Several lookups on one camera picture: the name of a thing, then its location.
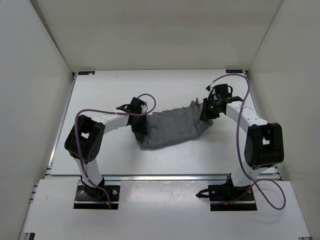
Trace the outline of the grey pleated skirt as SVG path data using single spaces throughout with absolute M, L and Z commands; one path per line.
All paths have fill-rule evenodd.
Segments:
M 197 140 L 213 126 L 212 120 L 201 120 L 202 103 L 192 100 L 189 106 L 154 112 L 146 117 L 139 133 L 132 130 L 141 150 L 160 150 Z

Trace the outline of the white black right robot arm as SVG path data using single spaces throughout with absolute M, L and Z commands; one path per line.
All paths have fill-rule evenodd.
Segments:
M 206 90 L 209 95 L 203 100 L 200 119 L 214 120 L 224 114 L 236 122 L 237 136 L 240 130 L 246 134 L 244 153 L 238 155 L 244 159 L 223 184 L 226 198 L 236 200 L 263 171 L 283 162 L 282 127 L 259 117 L 244 99 L 233 96 L 233 88 L 228 84 L 207 86 Z

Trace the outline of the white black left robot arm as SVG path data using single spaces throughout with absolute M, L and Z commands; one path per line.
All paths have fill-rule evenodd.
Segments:
M 146 102 L 133 97 L 129 104 L 121 105 L 116 110 L 117 112 L 106 112 L 97 117 L 88 117 L 82 110 L 76 115 L 74 125 L 64 143 L 64 148 L 79 167 L 85 193 L 94 201 L 111 201 L 97 163 L 103 136 L 127 126 L 131 127 L 139 141 L 147 135 Z

